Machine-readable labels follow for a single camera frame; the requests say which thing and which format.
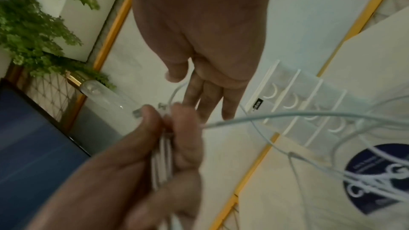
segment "skin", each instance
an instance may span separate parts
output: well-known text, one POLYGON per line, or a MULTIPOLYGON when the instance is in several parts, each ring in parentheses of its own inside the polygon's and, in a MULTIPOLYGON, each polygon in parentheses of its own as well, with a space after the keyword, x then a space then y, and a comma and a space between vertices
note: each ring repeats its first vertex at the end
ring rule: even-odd
POLYGON ((206 122, 223 98, 222 116, 234 118, 265 43, 268 0, 132 0, 138 28, 179 82, 194 64, 183 103, 206 122))
POLYGON ((88 160, 47 201, 27 230, 145 230, 175 213, 185 230, 199 212, 203 142, 195 110, 175 104, 162 119, 151 106, 143 122, 116 145, 88 160), (150 152, 164 129, 174 132, 175 174, 150 190, 150 152))

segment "finger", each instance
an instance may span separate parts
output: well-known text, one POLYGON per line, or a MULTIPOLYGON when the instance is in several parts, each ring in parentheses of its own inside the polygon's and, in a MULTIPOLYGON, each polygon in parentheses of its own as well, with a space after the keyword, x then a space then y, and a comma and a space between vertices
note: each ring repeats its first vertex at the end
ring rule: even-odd
POLYGON ((200 95, 203 92, 204 80, 199 77, 196 71, 192 72, 190 77, 189 85, 187 86, 186 92, 183 98, 183 104, 196 107, 197 102, 200 99, 200 95))
POLYGON ((162 61, 168 69, 168 72, 165 74, 166 80, 171 83, 178 83, 186 77, 189 69, 189 63, 187 61, 183 63, 173 63, 165 59, 162 59, 162 61))
POLYGON ((219 103, 223 96, 223 88, 206 81, 203 84, 203 92, 200 96, 199 106, 197 107, 197 113, 202 123, 205 123, 216 105, 219 103))
POLYGON ((223 90, 222 117, 224 120, 231 120, 234 118, 245 90, 246 87, 241 89, 225 88, 223 90))
POLYGON ((175 166, 178 170, 198 169, 203 161, 203 141, 196 110, 177 103, 171 114, 175 166))
POLYGON ((139 127, 116 145, 95 157, 95 160, 109 165, 126 165, 146 157, 162 134, 163 121, 159 113, 150 105, 142 107, 142 117, 139 127))
POLYGON ((181 223, 191 226, 199 212, 202 181, 197 170, 183 171, 157 192, 131 209, 125 224, 129 230, 146 230, 158 226, 174 213, 182 213, 181 223))

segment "potted plant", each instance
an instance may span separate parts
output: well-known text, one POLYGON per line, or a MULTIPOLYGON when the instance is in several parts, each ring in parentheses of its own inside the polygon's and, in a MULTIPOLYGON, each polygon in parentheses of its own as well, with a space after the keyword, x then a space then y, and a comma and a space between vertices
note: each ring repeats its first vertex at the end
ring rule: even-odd
MULTIPOLYGON (((97 0, 78 1, 99 9, 97 0)), ((81 45, 64 20, 44 13, 37 0, 0 0, 0 46, 10 53, 13 63, 27 68, 32 76, 81 71, 112 86, 106 75, 82 62, 64 58, 62 48, 54 41, 59 37, 69 45, 81 45)))

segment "navy blue label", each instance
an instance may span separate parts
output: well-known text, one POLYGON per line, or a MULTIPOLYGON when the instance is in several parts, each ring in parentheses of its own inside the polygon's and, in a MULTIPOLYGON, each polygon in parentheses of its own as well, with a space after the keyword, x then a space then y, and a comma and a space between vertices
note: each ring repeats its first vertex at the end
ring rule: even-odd
MULTIPOLYGON (((382 144, 376 146, 379 150, 397 158, 409 158, 409 145, 382 144)), ((409 190, 409 169, 400 164, 390 162, 365 149, 355 155, 345 167, 346 171, 356 174, 395 173, 393 178, 380 181, 385 185, 392 185, 396 189, 409 190)), ((351 202, 364 214, 370 214, 378 209, 397 203, 396 200, 386 198, 363 190, 353 184, 344 182, 344 189, 351 202)))

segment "round sticker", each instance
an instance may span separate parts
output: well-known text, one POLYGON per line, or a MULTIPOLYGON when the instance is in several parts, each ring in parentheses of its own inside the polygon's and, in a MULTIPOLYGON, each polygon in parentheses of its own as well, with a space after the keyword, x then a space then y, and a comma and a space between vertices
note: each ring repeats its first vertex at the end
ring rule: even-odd
MULTIPOLYGON (((401 159, 409 159, 409 145, 381 144, 379 150, 401 159)), ((372 151, 365 149, 357 153, 346 165, 345 171, 356 174, 380 175, 394 173, 391 177, 382 178, 377 182, 392 186, 399 190, 409 190, 409 169, 400 164, 386 160, 372 151)), ((345 192, 351 202, 364 214, 370 214, 378 209, 397 203, 396 200, 380 196, 344 181, 345 192)))

